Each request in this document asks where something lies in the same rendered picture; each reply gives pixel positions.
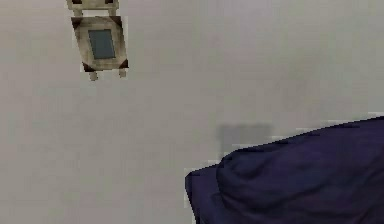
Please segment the dark blue bed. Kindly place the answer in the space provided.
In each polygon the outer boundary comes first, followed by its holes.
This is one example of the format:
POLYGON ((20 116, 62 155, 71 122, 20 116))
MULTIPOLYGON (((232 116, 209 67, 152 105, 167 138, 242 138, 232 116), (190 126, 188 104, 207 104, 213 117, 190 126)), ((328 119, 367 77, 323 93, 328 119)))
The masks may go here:
POLYGON ((384 116, 235 150, 185 191, 196 224, 384 224, 384 116))

